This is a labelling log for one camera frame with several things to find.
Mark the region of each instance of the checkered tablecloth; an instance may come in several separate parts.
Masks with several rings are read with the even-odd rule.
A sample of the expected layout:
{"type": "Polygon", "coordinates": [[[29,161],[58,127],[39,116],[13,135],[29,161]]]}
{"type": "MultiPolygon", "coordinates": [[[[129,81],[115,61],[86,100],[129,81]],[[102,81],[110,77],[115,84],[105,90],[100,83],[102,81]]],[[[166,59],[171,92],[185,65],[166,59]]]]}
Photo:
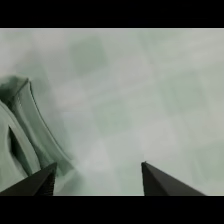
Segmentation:
{"type": "Polygon", "coordinates": [[[64,194],[143,195],[148,161],[224,195],[223,29],[1,29],[0,74],[32,80],[64,194]]]}

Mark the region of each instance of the plaid fabric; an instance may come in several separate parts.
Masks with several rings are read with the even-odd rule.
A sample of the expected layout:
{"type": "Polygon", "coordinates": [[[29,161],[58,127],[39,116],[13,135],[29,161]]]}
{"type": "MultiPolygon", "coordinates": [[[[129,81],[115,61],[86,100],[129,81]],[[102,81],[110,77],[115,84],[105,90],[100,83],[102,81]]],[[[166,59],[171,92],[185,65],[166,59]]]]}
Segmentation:
{"type": "Polygon", "coordinates": [[[223,29],[1,29],[78,174],[64,194],[143,195],[140,163],[224,194],[223,29]]]}

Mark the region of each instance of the green towel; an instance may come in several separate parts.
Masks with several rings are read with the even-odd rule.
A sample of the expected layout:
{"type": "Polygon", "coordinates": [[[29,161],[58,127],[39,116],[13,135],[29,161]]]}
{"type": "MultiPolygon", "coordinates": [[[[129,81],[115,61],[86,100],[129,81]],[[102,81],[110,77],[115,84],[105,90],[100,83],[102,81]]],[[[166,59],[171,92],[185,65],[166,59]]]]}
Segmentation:
{"type": "Polygon", "coordinates": [[[53,162],[58,164],[56,190],[60,190],[73,166],[43,121],[30,81],[16,76],[2,79],[0,100],[0,191],[53,162]]]}

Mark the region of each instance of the green and white checkered surface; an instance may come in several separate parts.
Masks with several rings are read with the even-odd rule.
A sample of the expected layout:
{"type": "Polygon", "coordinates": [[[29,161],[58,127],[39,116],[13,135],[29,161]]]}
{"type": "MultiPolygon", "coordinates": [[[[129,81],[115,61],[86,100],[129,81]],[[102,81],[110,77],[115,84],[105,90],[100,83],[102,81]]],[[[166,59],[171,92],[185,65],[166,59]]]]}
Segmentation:
{"type": "Polygon", "coordinates": [[[143,195],[140,163],[224,195],[223,29],[1,29],[1,76],[30,77],[78,178],[143,195]]]}

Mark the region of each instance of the crumpled fabric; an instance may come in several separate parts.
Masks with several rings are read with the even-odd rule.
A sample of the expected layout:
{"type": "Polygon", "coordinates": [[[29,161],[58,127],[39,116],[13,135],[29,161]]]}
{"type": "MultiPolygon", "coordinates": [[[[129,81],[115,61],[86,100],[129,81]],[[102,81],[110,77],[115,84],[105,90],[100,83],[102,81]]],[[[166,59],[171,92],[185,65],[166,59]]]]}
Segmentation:
{"type": "Polygon", "coordinates": [[[27,78],[0,81],[0,191],[57,162],[55,192],[74,172],[45,124],[27,78]]]}

